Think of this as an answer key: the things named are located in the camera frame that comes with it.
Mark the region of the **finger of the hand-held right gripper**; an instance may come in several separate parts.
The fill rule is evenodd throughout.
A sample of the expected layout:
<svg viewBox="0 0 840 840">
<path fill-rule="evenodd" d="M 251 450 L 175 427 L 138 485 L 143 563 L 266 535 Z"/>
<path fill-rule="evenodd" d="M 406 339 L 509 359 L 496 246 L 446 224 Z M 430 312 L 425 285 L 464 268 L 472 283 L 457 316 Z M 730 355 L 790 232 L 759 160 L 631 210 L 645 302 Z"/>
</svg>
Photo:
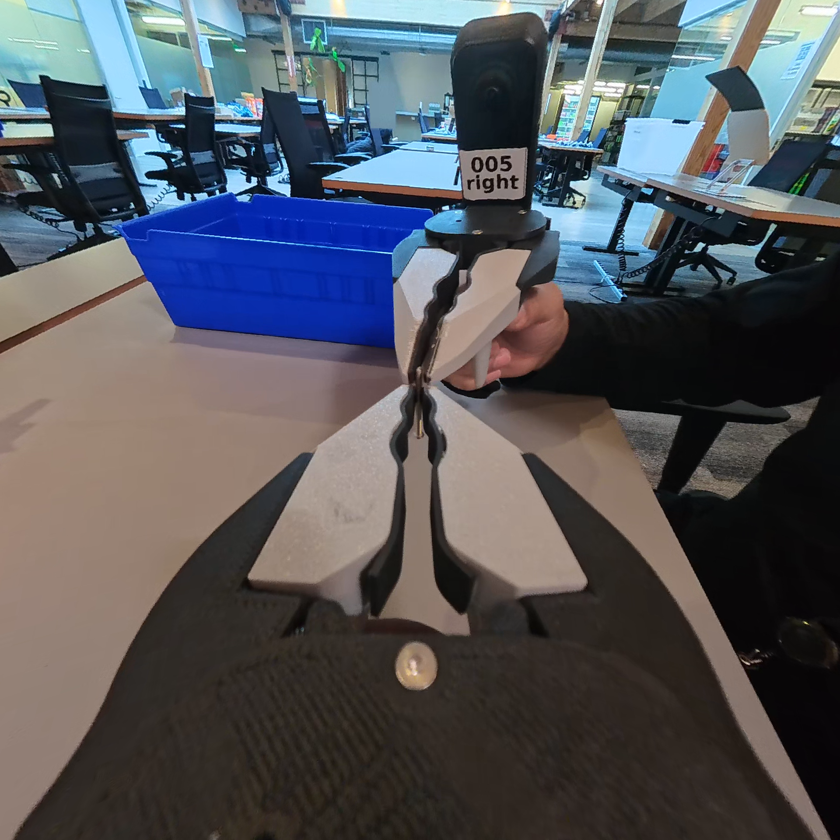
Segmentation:
<svg viewBox="0 0 840 840">
<path fill-rule="evenodd" d="M 452 307 L 433 329 L 421 383 L 446 380 L 465 365 L 477 387 L 487 383 L 492 341 L 518 313 L 518 281 L 529 258 L 524 248 L 492 250 L 476 258 L 466 273 L 467 288 L 456 292 Z"/>
<path fill-rule="evenodd" d="M 442 248 L 417 248 L 393 286 L 394 345 L 404 384 L 410 384 L 426 351 L 428 306 L 436 287 L 457 265 L 457 256 Z"/>
</svg>

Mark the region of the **green hanging plant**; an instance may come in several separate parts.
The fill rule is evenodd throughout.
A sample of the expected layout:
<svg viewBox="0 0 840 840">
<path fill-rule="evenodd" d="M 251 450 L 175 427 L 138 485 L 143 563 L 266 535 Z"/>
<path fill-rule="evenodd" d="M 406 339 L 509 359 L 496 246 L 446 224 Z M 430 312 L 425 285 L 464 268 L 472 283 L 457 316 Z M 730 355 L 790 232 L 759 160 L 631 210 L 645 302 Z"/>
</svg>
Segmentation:
<svg viewBox="0 0 840 840">
<path fill-rule="evenodd" d="M 337 67 L 338 72 L 344 76 L 346 75 L 347 68 L 344 60 L 339 55 L 336 48 L 329 47 L 328 45 L 326 24 L 315 23 L 311 27 L 311 33 L 309 35 L 304 34 L 303 37 L 305 42 L 307 42 L 309 45 L 310 52 L 314 56 L 326 57 L 330 59 L 331 62 Z M 304 69 L 304 77 L 306 78 L 307 84 L 315 84 L 315 80 L 317 79 L 319 73 L 313 64 L 313 59 L 307 58 L 301 62 L 301 65 Z"/>
</svg>

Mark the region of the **black monitor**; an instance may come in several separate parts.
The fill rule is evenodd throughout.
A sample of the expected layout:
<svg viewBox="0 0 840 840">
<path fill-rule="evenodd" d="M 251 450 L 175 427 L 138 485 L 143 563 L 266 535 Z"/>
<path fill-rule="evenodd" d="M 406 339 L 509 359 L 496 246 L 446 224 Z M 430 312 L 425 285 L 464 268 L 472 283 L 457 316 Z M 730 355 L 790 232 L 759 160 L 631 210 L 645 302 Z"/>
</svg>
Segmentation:
<svg viewBox="0 0 840 840">
<path fill-rule="evenodd" d="M 831 140 L 784 140 L 765 164 L 749 181 L 749 186 L 780 193 L 789 193 L 813 165 L 831 149 Z"/>
</svg>

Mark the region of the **person's right forearm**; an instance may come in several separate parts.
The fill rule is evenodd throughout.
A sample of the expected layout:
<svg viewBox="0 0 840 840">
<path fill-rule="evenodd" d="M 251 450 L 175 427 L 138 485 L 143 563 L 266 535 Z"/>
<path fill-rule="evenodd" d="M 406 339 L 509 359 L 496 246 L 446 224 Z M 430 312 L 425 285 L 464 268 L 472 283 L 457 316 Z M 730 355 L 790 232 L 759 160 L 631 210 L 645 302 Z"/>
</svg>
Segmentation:
<svg viewBox="0 0 840 840">
<path fill-rule="evenodd" d="M 560 351 L 505 385 L 602 396 L 619 407 L 680 400 L 838 413 L 838 255 L 697 298 L 629 308 L 572 302 Z"/>
</svg>

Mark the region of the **wooden pillar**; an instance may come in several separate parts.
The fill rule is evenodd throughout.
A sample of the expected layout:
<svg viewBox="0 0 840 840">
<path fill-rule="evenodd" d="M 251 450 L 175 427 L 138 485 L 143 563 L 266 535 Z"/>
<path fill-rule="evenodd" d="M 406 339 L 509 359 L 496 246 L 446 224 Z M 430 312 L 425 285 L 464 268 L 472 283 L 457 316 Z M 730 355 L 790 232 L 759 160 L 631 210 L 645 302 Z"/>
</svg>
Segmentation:
<svg viewBox="0 0 840 840">
<path fill-rule="evenodd" d="M 780 5 L 780 1 L 746 3 L 733 31 L 732 40 L 722 58 L 722 69 L 740 67 L 742 70 L 749 70 L 759 51 L 761 40 L 765 37 Z M 724 97 L 711 87 L 698 113 L 698 119 L 702 119 L 705 125 L 679 168 L 681 174 L 699 175 L 701 173 L 702 165 L 706 162 L 711 147 L 717 140 L 728 112 L 729 106 Z M 645 235 L 644 245 L 653 250 L 661 246 L 673 220 L 670 213 L 661 209 L 657 210 Z"/>
<path fill-rule="evenodd" d="M 613 24 L 617 6 L 618 1 L 604 1 L 602 3 L 602 9 L 592 43 L 591 54 L 587 61 L 583 77 L 579 106 L 575 114 L 573 137 L 577 137 L 583 130 L 586 113 L 592 99 L 594 84 L 601 68 L 606 43 Z"/>
<path fill-rule="evenodd" d="M 192 56 L 196 67 L 196 75 L 202 96 L 215 100 L 215 90 L 210 69 L 205 66 L 202 52 L 202 34 L 200 24 L 196 15 L 194 1 L 179 1 L 182 10 L 182 17 L 185 23 L 186 32 L 190 41 Z"/>
</svg>

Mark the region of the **white stick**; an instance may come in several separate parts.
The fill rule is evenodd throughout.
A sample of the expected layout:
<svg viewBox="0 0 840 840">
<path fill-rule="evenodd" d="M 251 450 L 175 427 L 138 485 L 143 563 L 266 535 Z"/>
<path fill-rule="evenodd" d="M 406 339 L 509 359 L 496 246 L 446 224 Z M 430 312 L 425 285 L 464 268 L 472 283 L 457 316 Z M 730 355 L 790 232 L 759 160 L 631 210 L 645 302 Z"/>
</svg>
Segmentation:
<svg viewBox="0 0 840 840">
<path fill-rule="evenodd" d="M 599 280 L 589 290 L 589 294 L 599 302 L 621 303 L 627 299 L 627 294 L 602 267 L 598 260 L 593 260 L 593 267 L 598 274 Z"/>
</svg>

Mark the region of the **white sign board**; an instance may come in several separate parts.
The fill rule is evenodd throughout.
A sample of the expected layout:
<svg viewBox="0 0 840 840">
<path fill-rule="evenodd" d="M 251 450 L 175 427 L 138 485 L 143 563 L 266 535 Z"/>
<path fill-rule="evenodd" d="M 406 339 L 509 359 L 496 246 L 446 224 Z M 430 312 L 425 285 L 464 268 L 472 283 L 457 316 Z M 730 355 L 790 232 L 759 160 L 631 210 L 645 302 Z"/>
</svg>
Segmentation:
<svg viewBox="0 0 840 840">
<path fill-rule="evenodd" d="M 705 123 L 681 119 L 629 118 L 616 167 L 636 173 L 674 175 Z"/>
</svg>

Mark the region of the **person's right hand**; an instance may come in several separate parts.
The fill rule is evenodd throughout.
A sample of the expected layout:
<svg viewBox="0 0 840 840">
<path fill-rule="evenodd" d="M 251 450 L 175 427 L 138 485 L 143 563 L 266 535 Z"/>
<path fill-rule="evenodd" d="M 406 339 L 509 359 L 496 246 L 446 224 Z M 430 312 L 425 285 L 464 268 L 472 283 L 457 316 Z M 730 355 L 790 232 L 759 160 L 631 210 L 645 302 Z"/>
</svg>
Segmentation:
<svg viewBox="0 0 840 840">
<path fill-rule="evenodd" d="M 483 383 L 476 380 L 471 362 L 445 382 L 461 391 L 475 391 L 500 379 L 529 375 L 543 368 L 560 351 L 569 327 L 560 286 L 550 282 L 533 287 L 524 296 L 516 318 L 491 341 Z"/>
</svg>

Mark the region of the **clear acrylic sign holder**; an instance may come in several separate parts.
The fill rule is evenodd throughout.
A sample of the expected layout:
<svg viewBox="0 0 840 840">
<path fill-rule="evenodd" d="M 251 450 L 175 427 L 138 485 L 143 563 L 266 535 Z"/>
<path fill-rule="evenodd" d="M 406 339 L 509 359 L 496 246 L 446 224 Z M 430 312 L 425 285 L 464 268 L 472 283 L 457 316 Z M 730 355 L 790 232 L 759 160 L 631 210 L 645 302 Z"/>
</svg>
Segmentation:
<svg viewBox="0 0 840 840">
<path fill-rule="evenodd" d="M 703 192 L 709 195 L 720 195 L 743 188 L 747 185 L 746 179 L 754 168 L 754 163 L 752 159 L 727 158 L 718 174 L 709 181 Z"/>
</svg>

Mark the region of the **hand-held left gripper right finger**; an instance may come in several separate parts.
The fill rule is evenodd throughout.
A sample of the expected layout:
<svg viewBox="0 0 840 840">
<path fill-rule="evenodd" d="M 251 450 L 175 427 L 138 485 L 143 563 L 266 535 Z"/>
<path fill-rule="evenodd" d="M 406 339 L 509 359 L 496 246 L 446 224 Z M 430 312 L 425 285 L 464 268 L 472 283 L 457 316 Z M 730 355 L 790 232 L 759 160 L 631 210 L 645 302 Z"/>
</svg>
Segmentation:
<svg viewBox="0 0 840 840">
<path fill-rule="evenodd" d="M 434 577 L 457 613 L 587 579 L 520 449 L 436 387 L 423 395 Z"/>
</svg>

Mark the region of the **wood-edged grey table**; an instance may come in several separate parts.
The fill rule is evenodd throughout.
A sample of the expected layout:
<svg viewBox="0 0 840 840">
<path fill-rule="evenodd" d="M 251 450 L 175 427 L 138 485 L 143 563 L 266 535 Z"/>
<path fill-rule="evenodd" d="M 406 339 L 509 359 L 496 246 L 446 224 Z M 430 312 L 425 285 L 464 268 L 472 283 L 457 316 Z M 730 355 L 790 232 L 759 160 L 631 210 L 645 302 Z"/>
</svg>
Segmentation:
<svg viewBox="0 0 840 840">
<path fill-rule="evenodd" d="M 839 233 L 838 205 L 814 198 L 746 185 L 720 195 L 703 192 L 708 181 L 692 175 L 636 173 L 601 165 L 602 184 L 624 198 L 647 200 L 674 218 L 645 279 L 633 281 L 638 269 L 616 282 L 630 295 L 642 298 L 677 297 L 682 290 L 669 284 L 692 245 L 733 245 L 750 228 L 766 235 L 783 224 L 802 225 L 807 234 Z"/>
<path fill-rule="evenodd" d="M 453 143 L 414 141 L 322 178 L 325 190 L 378 204 L 437 210 L 463 199 Z"/>
</svg>

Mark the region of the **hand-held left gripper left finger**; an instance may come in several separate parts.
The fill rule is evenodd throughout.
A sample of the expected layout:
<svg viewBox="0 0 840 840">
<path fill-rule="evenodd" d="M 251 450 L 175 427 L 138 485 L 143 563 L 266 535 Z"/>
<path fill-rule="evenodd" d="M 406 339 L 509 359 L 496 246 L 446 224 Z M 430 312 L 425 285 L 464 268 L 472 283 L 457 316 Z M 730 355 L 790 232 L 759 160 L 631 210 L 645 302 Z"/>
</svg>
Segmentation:
<svg viewBox="0 0 840 840">
<path fill-rule="evenodd" d="M 394 435 L 410 390 L 395 388 L 322 441 L 280 514 L 248 582 L 364 609 L 363 569 L 384 548 L 395 517 Z"/>
</svg>

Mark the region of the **blue plastic bin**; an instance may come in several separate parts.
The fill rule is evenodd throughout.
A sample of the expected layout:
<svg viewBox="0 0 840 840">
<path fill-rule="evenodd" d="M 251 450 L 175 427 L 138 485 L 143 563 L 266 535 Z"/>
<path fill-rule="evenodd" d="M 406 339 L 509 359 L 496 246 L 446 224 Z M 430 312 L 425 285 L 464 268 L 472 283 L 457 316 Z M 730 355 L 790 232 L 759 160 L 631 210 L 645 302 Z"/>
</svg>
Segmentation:
<svg viewBox="0 0 840 840">
<path fill-rule="evenodd" d="M 119 228 L 178 327 L 393 350 L 392 252 L 431 216 L 226 193 Z"/>
</svg>

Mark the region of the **person's black-clothed torso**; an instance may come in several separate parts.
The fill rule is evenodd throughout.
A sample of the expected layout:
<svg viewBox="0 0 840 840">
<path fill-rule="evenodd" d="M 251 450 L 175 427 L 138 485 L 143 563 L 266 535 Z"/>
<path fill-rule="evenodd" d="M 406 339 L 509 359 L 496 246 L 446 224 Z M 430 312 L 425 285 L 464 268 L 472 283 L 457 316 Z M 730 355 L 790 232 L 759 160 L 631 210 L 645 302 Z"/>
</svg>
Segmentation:
<svg viewBox="0 0 840 840">
<path fill-rule="evenodd" d="M 838 653 L 839 402 L 835 413 L 819 399 L 735 497 L 657 496 L 736 653 L 769 648 L 787 617 L 822 624 Z M 831 669 L 787 659 L 745 669 L 829 837 L 838 838 L 838 657 Z"/>
</svg>

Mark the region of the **curved black white stand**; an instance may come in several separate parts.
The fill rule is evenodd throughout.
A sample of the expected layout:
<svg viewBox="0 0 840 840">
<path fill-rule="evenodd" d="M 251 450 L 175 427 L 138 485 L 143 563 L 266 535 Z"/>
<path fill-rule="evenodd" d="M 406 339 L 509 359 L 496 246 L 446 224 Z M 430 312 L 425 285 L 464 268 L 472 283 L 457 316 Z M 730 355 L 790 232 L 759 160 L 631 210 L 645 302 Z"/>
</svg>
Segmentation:
<svg viewBox="0 0 840 840">
<path fill-rule="evenodd" d="M 729 158 L 765 165 L 770 159 L 770 122 L 760 91 L 739 66 L 718 70 L 706 76 L 724 97 L 728 116 Z"/>
</svg>

